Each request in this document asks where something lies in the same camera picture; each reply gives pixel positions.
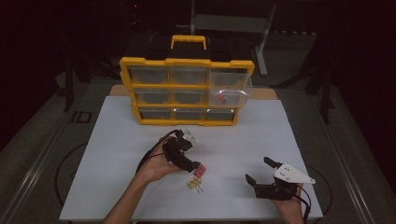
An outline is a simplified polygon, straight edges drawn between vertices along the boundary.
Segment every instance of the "storage cabinet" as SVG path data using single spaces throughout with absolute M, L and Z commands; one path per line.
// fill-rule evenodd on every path
M 191 55 L 196 49 L 172 49 L 177 42 L 187 44 L 184 46 L 198 43 L 207 53 L 210 49 L 205 48 L 203 40 L 203 36 L 174 35 L 170 53 L 163 60 L 151 60 L 147 55 L 138 57 L 136 53 L 120 60 L 120 75 L 130 93 L 138 123 L 205 126 L 237 123 L 239 109 L 253 90 L 250 76 L 254 63 L 249 59 L 212 62 L 205 57 L 183 58 L 183 50 Z

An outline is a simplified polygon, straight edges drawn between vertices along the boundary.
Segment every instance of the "clip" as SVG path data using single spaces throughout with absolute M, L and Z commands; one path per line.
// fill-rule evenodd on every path
M 194 176 L 191 180 L 187 182 L 187 186 L 189 186 L 190 189 L 195 189 L 201 184 L 201 178 L 198 176 Z

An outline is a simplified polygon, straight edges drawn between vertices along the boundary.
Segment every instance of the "white paper sheet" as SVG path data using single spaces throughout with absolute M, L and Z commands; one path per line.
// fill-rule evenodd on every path
M 243 220 L 279 217 L 268 200 L 255 198 L 245 174 L 260 184 L 274 182 L 263 157 L 288 162 L 306 173 L 300 150 L 280 101 L 248 101 L 235 126 L 150 126 L 136 123 L 129 97 L 108 96 L 81 160 L 60 220 L 101 220 L 134 176 L 137 164 L 158 139 L 190 128 L 199 144 L 186 152 L 206 168 L 201 188 L 186 185 L 193 173 L 180 172 L 151 183 L 133 220 Z M 310 217 L 322 217 L 311 185 Z

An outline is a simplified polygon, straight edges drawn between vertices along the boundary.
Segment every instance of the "clear plastic drawer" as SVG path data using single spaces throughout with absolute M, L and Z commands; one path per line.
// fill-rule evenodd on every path
M 233 120 L 235 109 L 206 109 L 204 113 L 205 120 Z
M 140 107 L 142 119 L 170 119 L 171 109 L 162 107 Z
M 253 93 L 250 76 L 236 74 L 227 75 L 229 75 L 228 78 L 231 80 L 228 86 L 222 85 L 225 81 L 220 81 L 220 79 L 217 80 L 218 85 L 212 85 L 212 82 L 210 83 L 207 101 L 208 105 L 243 107 Z M 211 78 L 216 79 L 217 77 L 226 79 L 227 76 L 221 74 L 220 76 L 213 76 Z
M 175 119 L 200 120 L 203 109 L 199 108 L 174 108 Z
M 211 73 L 236 73 L 236 74 L 247 74 L 247 68 L 210 68 Z
M 205 85 L 207 69 L 194 66 L 173 66 L 169 68 L 174 84 Z
M 169 104 L 168 89 L 134 89 L 139 104 Z
M 129 66 L 133 83 L 165 84 L 168 82 L 166 67 L 161 66 Z
M 205 100 L 205 90 L 174 89 L 172 102 L 181 105 L 202 105 Z

